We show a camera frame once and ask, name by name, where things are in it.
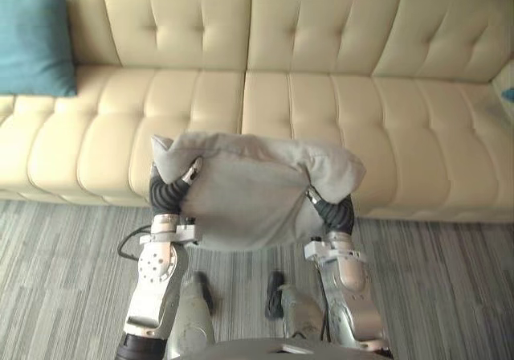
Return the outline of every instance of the striped carpet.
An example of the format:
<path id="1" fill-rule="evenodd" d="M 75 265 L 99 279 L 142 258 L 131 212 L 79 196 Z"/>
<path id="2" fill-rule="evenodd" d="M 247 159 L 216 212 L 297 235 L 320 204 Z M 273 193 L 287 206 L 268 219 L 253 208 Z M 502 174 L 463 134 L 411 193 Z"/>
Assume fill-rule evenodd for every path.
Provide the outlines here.
<path id="1" fill-rule="evenodd" d="M 0 202 L 0 360 L 114 359 L 136 282 L 116 245 L 148 221 L 141 208 Z M 513 225 L 360 220 L 354 240 L 396 358 L 514 358 Z M 320 297 L 301 245 L 194 250 L 190 263 L 213 284 L 218 340 L 280 335 L 263 317 L 272 269 Z"/>

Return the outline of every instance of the sofa backrest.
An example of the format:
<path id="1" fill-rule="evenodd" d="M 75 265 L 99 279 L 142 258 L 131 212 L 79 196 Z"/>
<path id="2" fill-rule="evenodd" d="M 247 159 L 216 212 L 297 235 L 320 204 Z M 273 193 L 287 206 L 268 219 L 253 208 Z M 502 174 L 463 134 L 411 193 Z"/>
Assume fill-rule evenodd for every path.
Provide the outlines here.
<path id="1" fill-rule="evenodd" d="M 120 64 L 104 0 L 67 0 L 74 59 L 81 64 Z"/>
<path id="2" fill-rule="evenodd" d="M 77 63 L 487 82 L 512 0 L 69 0 Z"/>
<path id="3" fill-rule="evenodd" d="M 248 68 L 369 75 L 399 0 L 252 0 Z"/>
<path id="4" fill-rule="evenodd" d="M 512 53 L 512 0 L 400 0 L 375 76 L 488 82 Z"/>
<path id="5" fill-rule="evenodd" d="M 512 0 L 252 0 L 248 68 L 488 82 Z"/>
<path id="6" fill-rule="evenodd" d="M 251 0 L 105 0 L 125 66 L 244 70 Z"/>
<path id="7" fill-rule="evenodd" d="M 240 70 L 251 0 L 69 0 L 77 63 Z"/>

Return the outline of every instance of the black cable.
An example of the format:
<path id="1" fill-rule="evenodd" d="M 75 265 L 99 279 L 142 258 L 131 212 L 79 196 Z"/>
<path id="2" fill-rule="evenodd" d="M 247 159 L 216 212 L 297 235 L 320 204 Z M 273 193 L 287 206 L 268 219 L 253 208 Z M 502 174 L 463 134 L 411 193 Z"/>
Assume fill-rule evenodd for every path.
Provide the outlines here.
<path id="1" fill-rule="evenodd" d="M 320 267 L 316 265 L 316 271 L 318 272 L 318 280 L 320 281 L 321 293 L 323 295 L 324 302 L 324 316 L 323 316 L 323 326 L 321 328 L 320 340 L 323 341 L 324 332 L 327 332 L 327 341 L 332 342 L 332 337 L 330 335 L 330 320 L 328 319 L 328 300 L 327 294 L 324 290 L 323 279 L 321 278 Z"/>
<path id="2" fill-rule="evenodd" d="M 374 354 L 380 354 L 384 358 L 392 358 L 392 359 L 394 359 L 393 353 L 391 352 L 391 350 L 375 350 L 373 353 Z"/>
<path id="3" fill-rule="evenodd" d="M 123 246 L 125 246 L 125 244 L 129 241 L 129 239 L 131 239 L 135 235 L 138 235 L 138 234 L 150 234 L 150 231 L 149 231 L 150 227 L 151 227 L 151 225 L 144 225 L 144 226 L 138 227 L 132 233 L 130 233 L 129 235 L 125 236 L 121 240 L 120 244 L 118 245 L 118 256 L 120 256 L 122 258 L 126 258 L 128 260 L 137 261 L 137 257 L 136 256 L 134 256 L 132 254 L 125 253 L 123 251 Z"/>
<path id="4" fill-rule="evenodd" d="M 297 331 L 295 332 L 291 338 L 296 338 L 296 336 L 300 336 L 301 338 L 303 338 L 304 340 L 307 340 L 307 338 L 305 337 L 305 335 L 303 333 L 301 333 L 300 331 Z"/>

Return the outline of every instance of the sofa seat cushion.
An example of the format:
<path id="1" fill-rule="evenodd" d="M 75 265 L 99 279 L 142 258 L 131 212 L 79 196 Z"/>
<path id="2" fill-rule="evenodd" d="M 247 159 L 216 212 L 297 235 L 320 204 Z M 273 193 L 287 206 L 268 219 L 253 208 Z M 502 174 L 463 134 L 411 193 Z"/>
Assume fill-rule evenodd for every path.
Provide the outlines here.
<path id="1" fill-rule="evenodd" d="M 512 220 L 514 140 L 490 84 L 249 72 L 242 133 L 345 145 L 361 216 Z"/>
<path id="2" fill-rule="evenodd" d="M 240 130 L 242 72 L 84 66 L 77 83 L 0 96 L 0 198 L 145 205 L 152 135 Z"/>

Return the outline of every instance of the pillow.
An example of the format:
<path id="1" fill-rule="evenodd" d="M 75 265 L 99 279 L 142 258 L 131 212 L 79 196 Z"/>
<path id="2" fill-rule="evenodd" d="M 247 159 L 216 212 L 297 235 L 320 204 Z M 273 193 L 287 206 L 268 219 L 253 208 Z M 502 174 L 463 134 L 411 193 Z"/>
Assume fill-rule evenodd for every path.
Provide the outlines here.
<path id="1" fill-rule="evenodd" d="M 0 0 L 0 94 L 76 95 L 66 0 Z"/>
<path id="2" fill-rule="evenodd" d="M 514 103 L 514 88 L 509 88 L 501 92 L 501 96 L 503 96 L 504 99 L 510 101 L 511 103 Z"/>
<path id="3" fill-rule="evenodd" d="M 321 235 L 323 222 L 305 197 L 312 184 L 340 202 L 365 174 L 341 146 L 253 135 L 184 133 L 176 141 L 153 137 L 153 158 L 165 182 L 203 156 L 202 171 L 182 203 L 195 217 L 200 247 L 242 251 Z"/>

